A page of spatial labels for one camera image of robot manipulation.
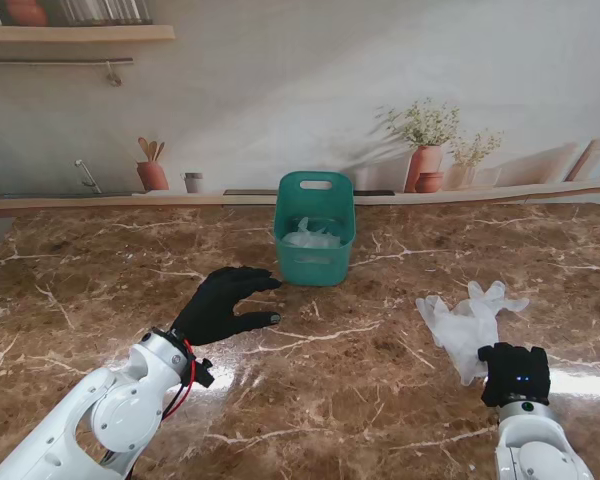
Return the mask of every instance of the wall shelf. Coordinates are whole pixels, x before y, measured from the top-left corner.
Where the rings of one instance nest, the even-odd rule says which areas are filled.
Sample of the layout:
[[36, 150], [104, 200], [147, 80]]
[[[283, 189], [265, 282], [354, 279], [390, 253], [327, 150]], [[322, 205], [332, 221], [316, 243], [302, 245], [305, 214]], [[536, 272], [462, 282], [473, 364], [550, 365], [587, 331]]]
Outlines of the wall shelf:
[[114, 43], [175, 40], [171, 25], [0, 27], [0, 43]]

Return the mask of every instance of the green plastic basket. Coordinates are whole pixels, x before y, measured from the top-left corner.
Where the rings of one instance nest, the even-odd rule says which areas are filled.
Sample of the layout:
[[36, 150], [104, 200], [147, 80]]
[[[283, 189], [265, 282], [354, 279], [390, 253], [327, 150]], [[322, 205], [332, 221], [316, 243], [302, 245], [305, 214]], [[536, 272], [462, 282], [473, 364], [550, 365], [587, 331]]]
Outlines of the green plastic basket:
[[[319, 185], [312, 182], [326, 182], [327, 188], [315, 188]], [[303, 217], [309, 217], [309, 231], [325, 228], [340, 237], [340, 247], [301, 248], [284, 243], [284, 236], [296, 232]], [[287, 282], [322, 287], [342, 282], [356, 237], [351, 180], [335, 172], [285, 175], [280, 180], [273, 229], [280, 271]]]

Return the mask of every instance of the wooden shelf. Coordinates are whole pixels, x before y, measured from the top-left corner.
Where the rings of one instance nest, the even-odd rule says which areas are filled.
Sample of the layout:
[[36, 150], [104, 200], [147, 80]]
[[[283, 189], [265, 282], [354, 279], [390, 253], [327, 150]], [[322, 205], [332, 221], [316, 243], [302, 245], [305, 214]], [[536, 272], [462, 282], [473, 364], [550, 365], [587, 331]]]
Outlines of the wooden shelf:
[[0, 27], [0, 43], [111, 43], [175, 40], [171, 25]]
[[[535, 198], [559, 198], [600, 193], [600, 178], [582, 182], [520, 185], [498, 187], [484, 191], [404, 193], [386, 197], [355, 197], [356, 205], [417, 205], [431, 203], [460, 203], [523, 200]], [[85, 198], [0, 198], [0, 211], [16, 215], [23, 209], [76, 208], [76, 207], [147, 207], [186, 205], [275, 205], [275, 195], [220, 195], [179, 194], [168, 191], [147, 194], [117, 195], [107, 197], [93, 195]]]

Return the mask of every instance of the red cable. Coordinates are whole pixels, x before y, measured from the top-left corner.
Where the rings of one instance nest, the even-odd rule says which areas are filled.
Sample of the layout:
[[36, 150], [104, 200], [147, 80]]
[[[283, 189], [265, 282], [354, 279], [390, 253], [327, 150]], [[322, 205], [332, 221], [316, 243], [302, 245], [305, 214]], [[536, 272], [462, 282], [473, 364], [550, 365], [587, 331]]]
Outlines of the red cable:
[[191, 380], [189, 380], [189, 386], [187, 387], [187, 391], [184, 394], [184, 397], [182, 397], [180, 399], [180, 401], [178, 402], [178, 404], [173, 407], [173, 409], [171, 409], [171, 411], [162, 419], [162, 421], [164, 422], [167, 418], [169, 418], [171, 415], [173, 415], [174, 413], [176, 413], [176, 410], [178, 408], [180, 408], [180, 405], [182, 405], [184, 403], [184, 401], [187, 399], [187, 395], [189, 395], [189, 392], [191, 391], [191, 387], [193, 387], [193, 382], [195, 381], [196, 378], [196, 362], [193, 360], [193, 348], [191, 348], [191, 344], [185, 339], [184, 341], [185, 345], [187, 346], [187, 349], [189, 350], [189, 353], [191, 354]]

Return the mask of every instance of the black glove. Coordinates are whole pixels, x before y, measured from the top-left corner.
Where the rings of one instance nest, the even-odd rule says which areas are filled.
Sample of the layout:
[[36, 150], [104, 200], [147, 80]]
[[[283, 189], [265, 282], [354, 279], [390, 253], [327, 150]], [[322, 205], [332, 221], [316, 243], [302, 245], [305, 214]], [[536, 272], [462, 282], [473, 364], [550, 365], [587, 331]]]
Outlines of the black glove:
[[191, 345], [206, 345], [232, 335], [268, 327], [280, 322], [276, 312], [234, 315], [233, 307], [255, 292], [282, 285], [261, 268], [224, 267], [209, 274], [171, 326]]
[[523, 397], [524, 400], [549, 405], [549, 362], [543, 348], [513, 347], [496, 343], [478, 350], [478, 358], [487, 362], [489, 378], [482, 393], [488, 407], [503, 407]]

